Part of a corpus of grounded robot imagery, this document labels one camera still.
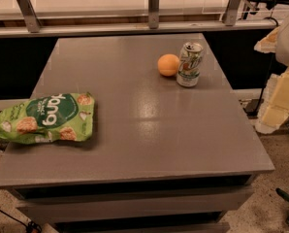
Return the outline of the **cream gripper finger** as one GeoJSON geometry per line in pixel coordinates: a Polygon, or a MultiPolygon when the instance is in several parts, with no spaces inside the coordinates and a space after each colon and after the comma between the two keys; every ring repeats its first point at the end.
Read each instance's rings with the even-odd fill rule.
{"type": "Polygon", "coordinates": [[[261,53],[275,53],[278,27],[273,29],[266,37],[256,43],[254,49],[261,53]]]}
{"type": "Polygon", "coordinates": [[[263,95],[255,129],[272,134],[289,118],[289,67],[281,75],[271,74],[263,95]]]}

